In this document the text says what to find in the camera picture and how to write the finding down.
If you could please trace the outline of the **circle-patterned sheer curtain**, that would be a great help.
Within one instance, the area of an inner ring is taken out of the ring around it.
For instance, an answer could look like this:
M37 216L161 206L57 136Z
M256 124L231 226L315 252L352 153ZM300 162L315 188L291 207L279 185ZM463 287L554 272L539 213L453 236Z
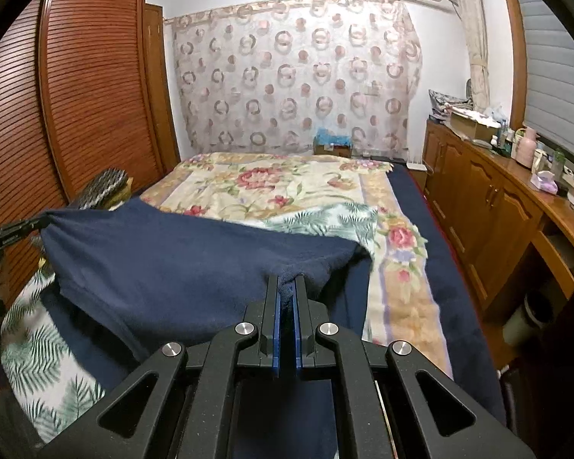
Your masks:
M309 153L328 135L408 157L422 49L400 0L267 0L168 26L195 151Z

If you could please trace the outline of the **patterned bag on sideboard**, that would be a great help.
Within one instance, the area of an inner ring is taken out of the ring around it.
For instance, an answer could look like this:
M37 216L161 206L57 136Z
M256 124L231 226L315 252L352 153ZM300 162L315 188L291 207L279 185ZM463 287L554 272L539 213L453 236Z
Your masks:
M472 110L472 98L457 98L456 96L429 89L428 95L431 104L431 117L437 121L447 121L451 118L454 108Z

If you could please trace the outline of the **purple tissue pack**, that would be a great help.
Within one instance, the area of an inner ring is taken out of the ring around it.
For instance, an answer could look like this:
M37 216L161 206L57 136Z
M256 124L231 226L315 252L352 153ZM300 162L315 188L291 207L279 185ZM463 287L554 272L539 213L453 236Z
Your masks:
M555 182L555 175L551 171L539 171L537 173L533 173L530 183L538 191L551 195L558 193L558 184Z

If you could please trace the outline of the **box with blue cloth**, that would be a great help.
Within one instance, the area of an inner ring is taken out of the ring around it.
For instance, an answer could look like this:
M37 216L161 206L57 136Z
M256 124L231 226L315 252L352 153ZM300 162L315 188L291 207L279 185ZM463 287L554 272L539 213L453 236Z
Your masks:
M351 158L351 138L345 135L336 135L331 130L318 129L313 139L313 152L315 155L335 155L341 158Z

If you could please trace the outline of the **navy blue bed blanket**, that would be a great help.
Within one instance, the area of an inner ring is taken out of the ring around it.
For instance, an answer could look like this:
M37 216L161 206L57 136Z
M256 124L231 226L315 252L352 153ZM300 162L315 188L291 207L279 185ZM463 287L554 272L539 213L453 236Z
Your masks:
M440 307L453 380L504 424L506 411L498 374L454 251L408 169L395 165L386 177L404 215L427 241L425 272L433 301Z

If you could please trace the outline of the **palm leaf print sheet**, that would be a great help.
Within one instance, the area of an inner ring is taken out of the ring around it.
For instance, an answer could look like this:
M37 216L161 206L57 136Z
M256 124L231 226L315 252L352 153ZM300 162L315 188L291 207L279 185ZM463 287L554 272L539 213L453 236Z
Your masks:
M288 212L245 226L269 231L331 236L356 241L375 252L378 208L341 202ZM49 443L102 398L106 390L74 354L48 312L41 293L55 284L46 258L23 287L1 327L1 363L15 399L38 433Z

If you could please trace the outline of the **cardboard box on sideboard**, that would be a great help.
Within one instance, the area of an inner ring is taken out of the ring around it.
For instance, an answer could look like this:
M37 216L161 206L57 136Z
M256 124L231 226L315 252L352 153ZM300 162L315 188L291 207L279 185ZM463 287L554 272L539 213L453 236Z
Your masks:
M478 113L471 115L453 110L450 116L450 128L462 137L470 140L491 142L491 138L500 130L501 123Z

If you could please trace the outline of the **folded dark circle-patterned garment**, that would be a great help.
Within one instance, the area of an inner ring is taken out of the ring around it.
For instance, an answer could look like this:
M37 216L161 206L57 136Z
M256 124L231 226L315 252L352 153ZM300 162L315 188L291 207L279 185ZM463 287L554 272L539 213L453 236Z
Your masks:
M127 184L127 173L123 169L109 168L98 173L77 194L69 208L96 209L115 197Z

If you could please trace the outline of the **navy blue t-shirt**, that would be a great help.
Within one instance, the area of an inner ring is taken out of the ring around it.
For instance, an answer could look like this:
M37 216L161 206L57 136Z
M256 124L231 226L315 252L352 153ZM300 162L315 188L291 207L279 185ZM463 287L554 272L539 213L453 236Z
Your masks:
M264 299L270 275L285 313L302 275L333 322L364 329L372 258L356 241L163 212L139 199L48 218L41 238L57 284L42 299L105 390L163 344L201 344L234 326Z

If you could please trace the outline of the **cream side curtain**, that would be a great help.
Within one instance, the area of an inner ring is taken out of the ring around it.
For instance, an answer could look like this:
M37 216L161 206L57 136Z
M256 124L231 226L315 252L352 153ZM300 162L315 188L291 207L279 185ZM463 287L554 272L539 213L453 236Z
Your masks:
M470 60L474 109L489 107L488 50L486 25L481 0L457 0L457 14L465 29L465 42Z

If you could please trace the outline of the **grey window blind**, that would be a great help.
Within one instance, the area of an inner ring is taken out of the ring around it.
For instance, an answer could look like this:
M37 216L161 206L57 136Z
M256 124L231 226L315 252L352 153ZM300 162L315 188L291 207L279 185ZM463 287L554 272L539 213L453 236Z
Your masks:
M574 40L542 0L519 0L527 54L525 124L574 154Z

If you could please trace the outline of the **wooden sideboard cabinet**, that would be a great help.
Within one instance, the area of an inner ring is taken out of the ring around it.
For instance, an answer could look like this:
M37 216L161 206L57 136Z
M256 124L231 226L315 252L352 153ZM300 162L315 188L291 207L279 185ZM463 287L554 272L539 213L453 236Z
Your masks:
M556 316L574 295L574 210L538 191L530 172L444 124L426 125L425 195L487 319L525 301Z

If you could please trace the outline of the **pink thermos jug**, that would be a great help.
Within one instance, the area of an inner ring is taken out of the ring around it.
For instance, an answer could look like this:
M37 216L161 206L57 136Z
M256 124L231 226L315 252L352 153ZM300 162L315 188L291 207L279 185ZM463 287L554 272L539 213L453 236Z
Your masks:
M537 133L530 127L522 127L515 134L513 159L527 169L531 169L537 149Z

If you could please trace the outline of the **floral bed cover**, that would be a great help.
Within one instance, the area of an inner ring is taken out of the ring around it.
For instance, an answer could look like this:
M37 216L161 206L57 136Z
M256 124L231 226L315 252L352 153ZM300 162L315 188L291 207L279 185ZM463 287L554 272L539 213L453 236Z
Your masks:
M164 212L356 241L372 258L364 340L406 340L450 374L426 272L431 247L399 203L392 169L333 155L214 152L180 163L142 198Z

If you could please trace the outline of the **wooden louvered wardrobe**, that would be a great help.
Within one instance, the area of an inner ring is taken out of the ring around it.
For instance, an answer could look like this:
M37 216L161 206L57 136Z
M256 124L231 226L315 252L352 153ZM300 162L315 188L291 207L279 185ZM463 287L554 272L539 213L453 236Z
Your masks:
M72 202L105 169L141 192L178 163L163 10L31 0L0 40L0 225Z

